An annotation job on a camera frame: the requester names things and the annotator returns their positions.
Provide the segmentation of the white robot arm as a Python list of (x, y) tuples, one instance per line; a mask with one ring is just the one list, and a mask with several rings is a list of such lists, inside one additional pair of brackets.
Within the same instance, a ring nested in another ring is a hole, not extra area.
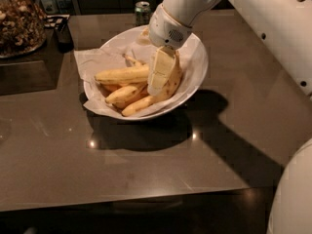
[[(312, 94), (312, 0), (228, 0), (298, 87)], [(219, 0), (163, 0), (148, 28), (150, 42), (177, 50), (198, 15)], [(312, 139), (285, 167), (266, 234), (312, 234)]]

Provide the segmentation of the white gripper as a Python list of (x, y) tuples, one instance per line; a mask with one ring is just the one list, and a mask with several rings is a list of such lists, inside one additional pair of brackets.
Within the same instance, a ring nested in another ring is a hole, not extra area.
[(174, 19), (162, 4), (156, 8), (148, 28), (145, 27), (138, 37), (138, 42), (142, 45), (151, 42), (160, 47), (149, 63), (147, 91), (150, 95), (157, 96), (169, 81), (177, 62), (175, 50), (183, 46), (191, 33), (192, 28)]

